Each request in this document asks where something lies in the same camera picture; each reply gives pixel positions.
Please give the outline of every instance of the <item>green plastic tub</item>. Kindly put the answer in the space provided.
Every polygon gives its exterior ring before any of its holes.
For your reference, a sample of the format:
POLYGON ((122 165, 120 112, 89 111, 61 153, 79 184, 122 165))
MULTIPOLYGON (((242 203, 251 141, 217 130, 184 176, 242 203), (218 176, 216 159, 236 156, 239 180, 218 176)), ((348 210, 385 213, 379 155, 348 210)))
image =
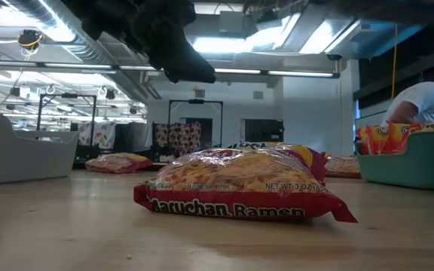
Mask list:
POLYGON ((361 155, 359 143, 356 149, 365 180, 434 190, 434 132, 411 134, 403 154, 361 155))

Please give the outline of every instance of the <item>maruchan ramen package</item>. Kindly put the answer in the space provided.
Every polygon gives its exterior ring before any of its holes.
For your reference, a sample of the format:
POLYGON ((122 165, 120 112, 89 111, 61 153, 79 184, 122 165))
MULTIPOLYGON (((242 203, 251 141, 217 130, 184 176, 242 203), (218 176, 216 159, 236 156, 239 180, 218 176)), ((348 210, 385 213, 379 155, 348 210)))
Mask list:
POLYGON ((323 154, 317 151, 303 146, 303 145, 291 145, 282 142, 244 142, 237 143, 229 148, 237 150, 259 150, 266 148, 273 148, 280 151, 287 151, 288 155, 293 156, 300 160, 306 167, 310 169, 314 178, 322 184, 325 185, 324 179, 326 178, 326 171, 324 165, 328 162, 323 154))
POLYGON ((406 151, 408 137, 414 132, 434 132, 434 123, 400 124, 388 123, 390 138, 387 143, 387 154, 401 154, 406 151))
POLYGON ((357 157, 328 156, 325 170, 328 177, 361 178, 357 157))
POLYGON ((420 124, 388 123, 390 137, 388 138, 386 154, 399 154, 405 151, 410 133, 421 129, 420 124))
POLYGON ((134 200, 153 212, 181 215, 282 221, 331 212, 337 221, 357 222, 295 155, 274 148, 189 154, 135 187, 134 200))
POLYGON ((367 126, 365 128, 366 141, 370 154, 384 154, 390 136, 388 127, 367 126))
POLYGON ((131 173, 137 169, 151 166, 153 162, 136 154, 107 154, 88 160, 85 166, 90 171, 108 173, 131 173))

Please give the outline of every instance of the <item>patterned fabric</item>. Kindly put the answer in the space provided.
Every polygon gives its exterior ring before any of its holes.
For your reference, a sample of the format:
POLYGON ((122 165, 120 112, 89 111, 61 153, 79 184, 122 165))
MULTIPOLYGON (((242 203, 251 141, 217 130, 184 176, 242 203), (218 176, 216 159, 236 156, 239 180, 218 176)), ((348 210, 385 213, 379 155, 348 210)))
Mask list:
POLYGON ((169 147, 176 157, 191 154, 200 150, 200 123, 171 125, 156 124, 154 127, 154 143, 159 147, 169 147))
MULTIPOLYGON (((98 144, 102 149, 112 149, 115 143, 115 126, 116 123, 95 123, 93 133, 93 144, 98 144)), ((80 145, 90 144, 91 123, 78 124, 80 145)))

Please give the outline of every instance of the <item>wooden floor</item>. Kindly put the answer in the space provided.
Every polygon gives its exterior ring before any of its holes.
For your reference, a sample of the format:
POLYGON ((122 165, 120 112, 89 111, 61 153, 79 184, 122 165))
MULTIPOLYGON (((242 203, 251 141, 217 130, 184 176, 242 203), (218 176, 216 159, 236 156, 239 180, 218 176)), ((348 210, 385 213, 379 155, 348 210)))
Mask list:
POLYGON ((329 179, 359 224, 152 214, 154 173, 0 185, 0 270, 434 270, 434 192, 329 179))

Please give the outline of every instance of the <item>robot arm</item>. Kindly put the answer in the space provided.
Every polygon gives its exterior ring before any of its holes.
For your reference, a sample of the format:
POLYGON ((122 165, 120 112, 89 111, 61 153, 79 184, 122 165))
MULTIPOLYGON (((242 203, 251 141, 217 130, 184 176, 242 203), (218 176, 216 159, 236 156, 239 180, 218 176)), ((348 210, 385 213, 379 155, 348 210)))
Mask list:
POLYGON ((63 0, 93 39, 102 32, 148 57, 173 83, 215 82, 214 68, 187 42, 183 28, 195 21, 189 0, 63 0))

